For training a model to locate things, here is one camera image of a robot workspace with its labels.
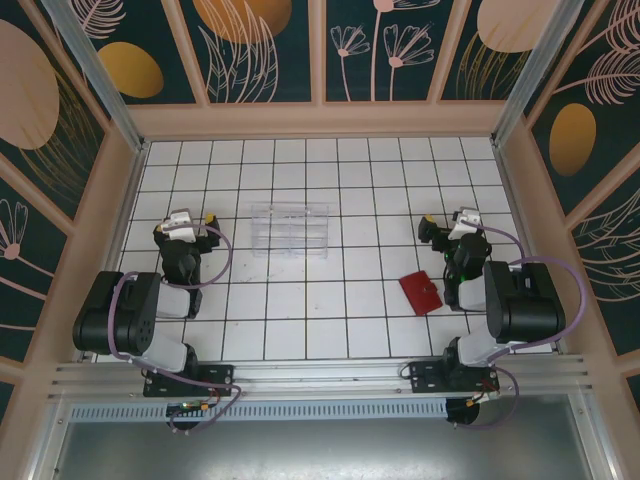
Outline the red leather card holder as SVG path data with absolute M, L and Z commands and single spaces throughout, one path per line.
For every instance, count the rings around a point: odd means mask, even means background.
M 443 306 L 437 286 L 425 271 L 404 276 L 399 284 L 417 316 L 425 316 Z

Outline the clear acrylic card stand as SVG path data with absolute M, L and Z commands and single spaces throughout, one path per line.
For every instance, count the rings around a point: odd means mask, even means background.
M 326 258 L 329 212 L 323 203 L 257 203 L 251 207 L 251 250 L 255 256 Z

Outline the small green circuit board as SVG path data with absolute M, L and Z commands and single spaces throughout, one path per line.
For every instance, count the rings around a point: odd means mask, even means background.
M 200 415 L 203 411 L 210 408 L 210 404 L 206 400 L 184 401 L 177 403 L 169 403 L 166 408 L 165 415 L 167 417 L 179 415 Z

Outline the grey metal sheet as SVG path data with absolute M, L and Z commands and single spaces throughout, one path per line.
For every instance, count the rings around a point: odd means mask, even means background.
M 594 480 L 563 398 L 502 400 L 490 430 L 435 418 L 74 424 L 55 480 Z

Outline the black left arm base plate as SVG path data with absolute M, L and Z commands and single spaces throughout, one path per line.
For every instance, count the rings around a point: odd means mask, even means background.
M 159 373 L 143 371 L 143 376 L 145 378 L 143 396 L 147 398 L 204 398 L 211 394 L 203 386 L 177 381 Z M 221 397 L 229 397 L 231 395 L 229 385 L 234 380 L 234 366 L 200 365 L 195 369 L 191 379 L 207 384 L 223 385 L 223 388 L 217 388 L 217 391 Z

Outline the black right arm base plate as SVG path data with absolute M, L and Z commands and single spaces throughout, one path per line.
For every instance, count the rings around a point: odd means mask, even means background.
M 497 374 L 491 368 L 448 367 L 441 361 L 410 363 L 409 381 L 413 393 L 471 395 L 500 390 Z

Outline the aluminium frame post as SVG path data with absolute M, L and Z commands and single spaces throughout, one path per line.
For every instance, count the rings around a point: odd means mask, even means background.
M 74 57 L 84 68 L 88 80 L 94 86 L 125 141 L 136 153 L 139 153 L 142 150 L 143 137 L 129 114 L 122 96 L 109 78 L 94 46 L 82 31 L 72 7 L 66 0 L 42 0 L 42 3 L 53 23 L 59 28 Z
M 526 105 L 557 56 L 565 38 L 574 25 L 584 0 L 559 0 L 549 21 L 542 30 L 532 53 L 517 78 L 501 116 L 492 133 L 496 149 L 505 146 L 520 121 Z

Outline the aluminium mounting rail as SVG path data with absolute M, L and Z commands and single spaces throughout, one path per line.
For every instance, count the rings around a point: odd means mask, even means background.
M 404 398 L 411 394 L 402 359 L 239 361 L 234 383 L 247 400 Z M 574 394 L 594 386 L 579 355 L 508 355 L 497 366 L 512 373 L 523 395 Z M 141 370 L 126 363 L 68 363 L 56 367 L 50 399 L 143 399 Z

